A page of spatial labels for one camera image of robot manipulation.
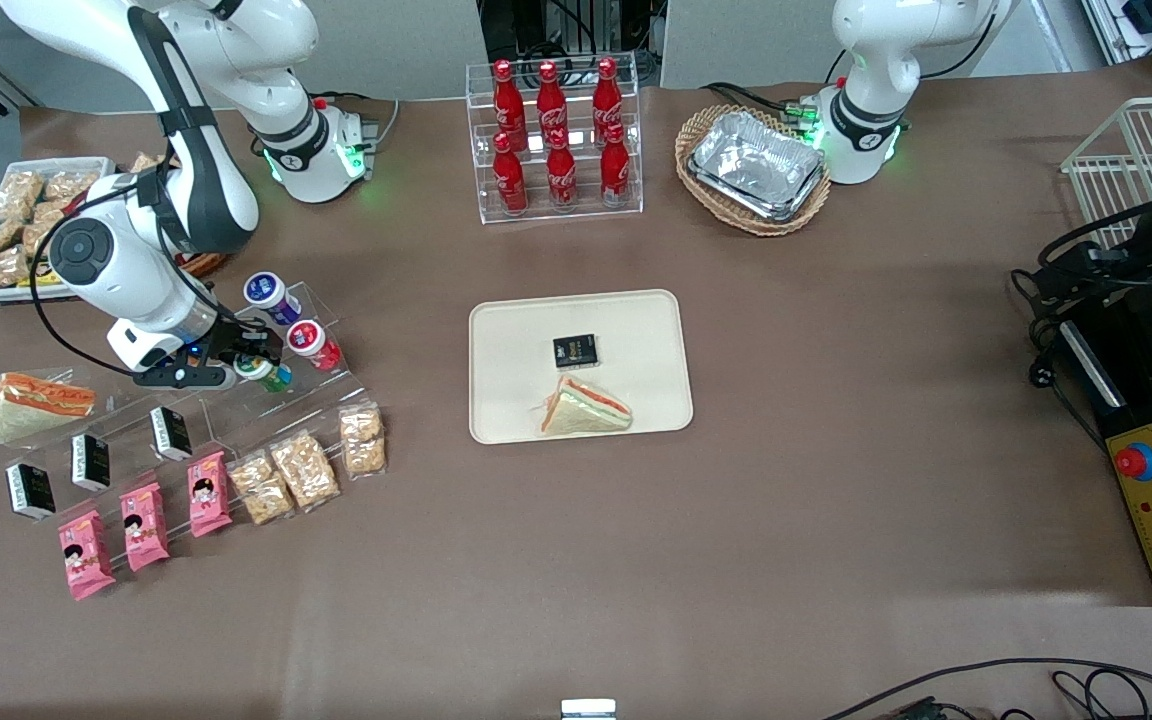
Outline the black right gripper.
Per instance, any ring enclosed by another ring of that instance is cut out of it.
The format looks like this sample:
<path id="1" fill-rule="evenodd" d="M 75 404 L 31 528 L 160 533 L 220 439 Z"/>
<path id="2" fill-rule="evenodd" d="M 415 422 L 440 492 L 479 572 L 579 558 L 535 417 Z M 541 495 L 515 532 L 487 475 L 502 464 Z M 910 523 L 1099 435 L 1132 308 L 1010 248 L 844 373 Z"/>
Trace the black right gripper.
<path id="1" fill-rule="evenodd" d="M 280 366 L 283 351 L 283 338 L 268 324 L 220 314 L 204 338 L 185 346 L 185 361 L 191 366 L 218 364 L 223 369 L 223 386 L 236 386 L 241 379 L 236 370 L 237 361 L 262 357 Z"/>

